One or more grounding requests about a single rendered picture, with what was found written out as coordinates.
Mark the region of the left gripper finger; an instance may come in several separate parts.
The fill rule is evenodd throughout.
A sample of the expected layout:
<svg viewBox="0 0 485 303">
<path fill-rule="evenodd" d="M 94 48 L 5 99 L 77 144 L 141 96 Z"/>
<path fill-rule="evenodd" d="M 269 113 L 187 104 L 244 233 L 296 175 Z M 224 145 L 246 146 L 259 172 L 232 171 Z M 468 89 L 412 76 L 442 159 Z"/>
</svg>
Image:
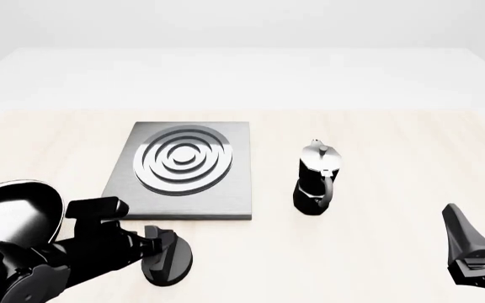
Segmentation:
<svg viewBox="0 0 485 303">
<path fill-rule="evenodd" d="M 155 249 L 168 249 L 178 240 L 178 235 L 174 230 L 161 229 L 158 226 L 145 226 L 145 238 L 153 242 Z"/>
<path fill-rule="evenodd" d="M 167 252 L 141 260 L 141 271 L 146 279 L 168 279 L 170 269 Z"/>
</svg>

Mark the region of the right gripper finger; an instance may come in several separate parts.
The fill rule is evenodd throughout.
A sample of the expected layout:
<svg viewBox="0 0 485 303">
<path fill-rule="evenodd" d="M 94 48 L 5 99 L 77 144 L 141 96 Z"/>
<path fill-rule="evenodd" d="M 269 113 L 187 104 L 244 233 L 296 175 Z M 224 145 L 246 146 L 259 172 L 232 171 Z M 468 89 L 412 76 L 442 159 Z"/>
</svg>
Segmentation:
<svg viewBox="0 0 485 303">
<path fill-rule="evenodd" d="M 485 258 L 485 237 L 475 229 L 459 206 L 448 204 L 441 214 L 448 242 L 448 264 L 456 260 Z"/>
</svg>

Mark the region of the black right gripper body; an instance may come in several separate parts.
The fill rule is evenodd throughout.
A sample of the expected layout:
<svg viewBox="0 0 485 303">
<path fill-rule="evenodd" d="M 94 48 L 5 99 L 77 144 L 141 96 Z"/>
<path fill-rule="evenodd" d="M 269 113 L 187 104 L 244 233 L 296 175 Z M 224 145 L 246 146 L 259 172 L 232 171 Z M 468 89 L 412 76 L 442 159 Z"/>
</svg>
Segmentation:
<svg viewBox="0 0 485 303">
<path fill-rule="evenodd" d="M 455 284 L 485 289 L 484 258 L 457 259 L 447 269 Z"/>
</svg>

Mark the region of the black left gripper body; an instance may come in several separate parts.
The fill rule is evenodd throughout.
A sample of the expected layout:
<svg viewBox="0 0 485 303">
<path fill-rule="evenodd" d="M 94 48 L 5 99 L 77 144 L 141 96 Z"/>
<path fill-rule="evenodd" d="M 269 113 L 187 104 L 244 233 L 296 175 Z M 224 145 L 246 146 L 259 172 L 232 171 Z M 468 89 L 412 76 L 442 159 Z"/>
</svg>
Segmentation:
<svg viewBox="0 0 485 303">
<path fill-rule="evenodd" d="M 140 257 L 154 257 L 163 252 L 163 241 L 159 237 L 140 237 L 136 231 L 131 231 L 131 243 Z"/>
</svg>

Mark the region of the round black stove knob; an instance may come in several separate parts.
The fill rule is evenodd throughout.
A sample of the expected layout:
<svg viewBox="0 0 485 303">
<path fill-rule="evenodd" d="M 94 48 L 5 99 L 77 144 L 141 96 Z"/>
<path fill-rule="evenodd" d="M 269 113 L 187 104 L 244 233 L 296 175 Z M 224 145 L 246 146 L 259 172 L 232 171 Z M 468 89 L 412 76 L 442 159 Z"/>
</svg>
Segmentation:
<svg viewBox="0 0 485 303">
<path fill-rule="evenodd" d="M 190 245 L 181 237 L 171 247 L 163 249 L 163 252 L 168 253 L 171 265 L 168 279 L 147 279 L 147 281 L 158 287 L 169 287 L 181 282 L 189 274 L 193 264 L 193 253 Z"/>
</svg>

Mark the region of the grey flat stove plate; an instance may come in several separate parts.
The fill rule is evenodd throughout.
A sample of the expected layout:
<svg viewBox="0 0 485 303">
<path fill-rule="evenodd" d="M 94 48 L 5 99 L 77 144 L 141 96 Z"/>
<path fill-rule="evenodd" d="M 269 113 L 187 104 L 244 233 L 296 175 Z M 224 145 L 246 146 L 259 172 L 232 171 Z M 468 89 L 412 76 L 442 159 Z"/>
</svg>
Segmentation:
<svg viewBox="0 0 485 303">
<path fill-rule="evenodd" d="M 127 220 L 251 220 L 247 121 L 140 121 L 103 196 L 128 204 Z"/>
</svg>

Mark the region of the black frying pan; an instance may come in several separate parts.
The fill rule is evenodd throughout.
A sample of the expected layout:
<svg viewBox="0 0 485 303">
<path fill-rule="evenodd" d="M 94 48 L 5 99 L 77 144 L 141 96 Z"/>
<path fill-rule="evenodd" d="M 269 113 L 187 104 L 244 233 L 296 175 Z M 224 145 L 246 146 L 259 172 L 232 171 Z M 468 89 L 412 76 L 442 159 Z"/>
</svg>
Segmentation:
<svg viewBox="0 0 485 303">
<path fill-rule="evenodd" d="M 19 179 L 0 183 L 0 242 L 35 247 L 54 242 L 65 201 L 48 183 Z"/>
</svg>

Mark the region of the black and silver moka pot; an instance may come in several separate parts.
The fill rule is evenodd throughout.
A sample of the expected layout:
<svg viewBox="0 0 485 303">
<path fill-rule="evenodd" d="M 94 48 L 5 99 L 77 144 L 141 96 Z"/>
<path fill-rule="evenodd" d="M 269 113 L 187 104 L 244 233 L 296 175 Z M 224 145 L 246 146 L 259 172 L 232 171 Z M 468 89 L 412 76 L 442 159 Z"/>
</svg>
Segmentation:
<svg viewBox="0 0 485 303">
<path fill-rule="evenodd" d="M 333 184 L 342 157 L 331 146 L 314 139 L 301 151 L 299 171 L 293 192 L 293 205 L 302 214 L 323 214 L 333 198 Z"/>
</svg>

